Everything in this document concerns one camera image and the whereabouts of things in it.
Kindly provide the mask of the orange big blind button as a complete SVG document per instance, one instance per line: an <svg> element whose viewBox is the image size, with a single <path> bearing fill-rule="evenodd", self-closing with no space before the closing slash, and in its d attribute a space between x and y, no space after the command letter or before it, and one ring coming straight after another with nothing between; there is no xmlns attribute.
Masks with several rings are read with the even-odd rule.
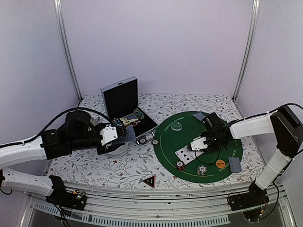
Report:
<svg viewBox="0 0 303 227"><path fill-rule="evenodd" d="M215 163L216 167L219 169L224 169L226 167L225 161L218 159Z"/></svg>

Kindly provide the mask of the dealt blue checkered cards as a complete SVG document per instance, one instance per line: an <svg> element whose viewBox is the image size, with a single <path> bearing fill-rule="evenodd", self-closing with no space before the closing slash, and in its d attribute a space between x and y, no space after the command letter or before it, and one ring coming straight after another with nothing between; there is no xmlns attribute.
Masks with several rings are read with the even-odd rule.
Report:
<svg viewBox="0 0 303 227"><path fill-rule="evenodd" d="M228 157L228 160L232 173L240 173L242 171L240 159L238 157Z"/></svg>

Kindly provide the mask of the clear acrylic dealer button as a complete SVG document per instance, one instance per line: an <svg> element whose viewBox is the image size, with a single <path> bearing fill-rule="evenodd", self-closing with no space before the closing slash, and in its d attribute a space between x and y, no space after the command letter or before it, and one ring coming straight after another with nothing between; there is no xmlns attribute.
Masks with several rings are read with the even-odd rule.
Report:
<svg viewBox="0 0 303 227"><path fill-rule="evenodd" d="M182 130L182 124L180 122L174 122L172 125L171 125L171 129L173 131L180 131Z"/></svg>

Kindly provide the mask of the black red chip stack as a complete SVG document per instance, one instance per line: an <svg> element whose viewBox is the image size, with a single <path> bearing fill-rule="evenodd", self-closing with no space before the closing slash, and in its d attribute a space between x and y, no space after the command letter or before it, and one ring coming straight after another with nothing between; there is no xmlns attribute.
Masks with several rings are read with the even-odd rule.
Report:
<svg viewBox="0 0 303 227"><path fill-rule="evenodd" d="M181 172L185 170L185 164L181 160L179 160L175 163L175 167L178 171L181 171Z"/></svg>

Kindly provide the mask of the black red 100 chip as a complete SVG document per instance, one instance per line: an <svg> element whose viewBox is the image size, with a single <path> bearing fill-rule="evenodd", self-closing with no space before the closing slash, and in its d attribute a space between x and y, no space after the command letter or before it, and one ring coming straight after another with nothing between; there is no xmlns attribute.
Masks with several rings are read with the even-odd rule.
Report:
<svg viewBox="0 0 303 227"><path fill-rule="evenodd" d="M159 142L158 142L157 140L153 140L153 141L152 141L152 144L156 146L156 145L159 144Z"/></svg>

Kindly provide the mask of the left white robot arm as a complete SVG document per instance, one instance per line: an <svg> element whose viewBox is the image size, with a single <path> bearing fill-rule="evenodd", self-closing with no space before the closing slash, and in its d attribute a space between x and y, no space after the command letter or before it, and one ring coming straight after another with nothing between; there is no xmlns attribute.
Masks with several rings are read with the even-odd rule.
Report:
<svg viewBox="0 0 303 227"><path fill-rule="evenodd" d="M96 148L104 152L105 146L118 138L116 127L103 113L84 107L67 109L54 117L50 126L65 115L58 129L44 127L37 135L0 147L0 188L33 192L52 198L60 205L70 202L61 178L29 175L15 172L10 166L33 160L51 160L68 156L73 151Z"/></svg>

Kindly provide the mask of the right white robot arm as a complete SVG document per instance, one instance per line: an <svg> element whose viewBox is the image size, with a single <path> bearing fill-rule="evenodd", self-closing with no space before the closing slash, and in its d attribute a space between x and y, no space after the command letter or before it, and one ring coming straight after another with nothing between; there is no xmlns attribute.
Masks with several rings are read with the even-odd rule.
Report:
<svg viewBox="0 0 303 227"><path fill-rule="evenodd" d="M269 139L274 152L268 158L260 175L253 180L245 195L248 206L255 206L263 199L266 189L280 177L294 158L303 151L303 123L292 110L302 109L296 103L286 103L271 111L223 123L216 113L204 116L201 122L206 132L204 149L221 150L232 140L252 137Z"/></svg>

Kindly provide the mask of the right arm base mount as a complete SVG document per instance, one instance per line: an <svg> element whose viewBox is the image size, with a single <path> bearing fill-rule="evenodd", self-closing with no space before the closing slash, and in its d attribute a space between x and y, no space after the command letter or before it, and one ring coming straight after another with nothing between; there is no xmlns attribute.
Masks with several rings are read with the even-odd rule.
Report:
<svg viewBox="0 0 303 227"><path fill-rule="evenodd" d="M244 210L244 218L249 222L257 222L268 208L269 197L266 190L249 189L246 193L231 192L227 202L232 211Z"/></svg>

